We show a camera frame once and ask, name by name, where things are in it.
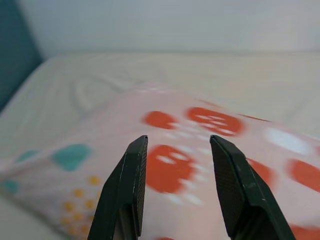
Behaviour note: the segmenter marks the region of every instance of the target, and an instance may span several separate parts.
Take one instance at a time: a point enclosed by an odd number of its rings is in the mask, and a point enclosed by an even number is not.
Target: mattress
[[[319,66],[319,53],[88,53],[54,57],[26,80],[2,112],[0,158],[46,146],[118,93],[145,81],[162,82],[234,112],[320,137]],[[0,224],[6,239],[61,238],[3,198],[0,212],[7,216]]]

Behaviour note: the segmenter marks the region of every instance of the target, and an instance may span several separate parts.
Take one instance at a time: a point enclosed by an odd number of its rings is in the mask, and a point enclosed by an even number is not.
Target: pillow
[[[74,239],[86,239],[104,182],[148,135],[141,240],[226,240],[209,138],[235,143],[271,188],[298,240],[320,235],[320,141],[157,83],[123,93],[45,149],[0,168],[2,188]]]

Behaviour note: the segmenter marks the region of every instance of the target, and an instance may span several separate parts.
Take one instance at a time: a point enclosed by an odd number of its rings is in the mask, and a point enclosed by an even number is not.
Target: teal spot
[[[15,160],[16,163],[21,163],[24,162],[25,160],[28,160],[32,158],[34,155],[36,155],[39,151],[37,150],[29,150],[24,153],[22,153],[17,160]]]
[[[4,181],[1,186],[11,194],[15,194],[19,190],[18,183],[13,180]]]
[[[85,144],[73,144],[57,150],[51,159],[65,171],[77,170],[91,155],[92,150]]]

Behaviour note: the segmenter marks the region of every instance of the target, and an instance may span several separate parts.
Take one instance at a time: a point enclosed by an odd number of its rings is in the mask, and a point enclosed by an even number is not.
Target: bed
[[[318,52],[73,53],[41,63],[15,7],[9,1],[0,4],[12,11],[0,17],[14,16],[10,21],[19,26],[1,39],[0,63],[7,65],[0,71],[1,159],[45,146],[101,104],[146,81],[320,137]],[[0,19],[1,35],[8,32],[4,22]],[[62,238],[3,197],[0,212],[6,239]]]

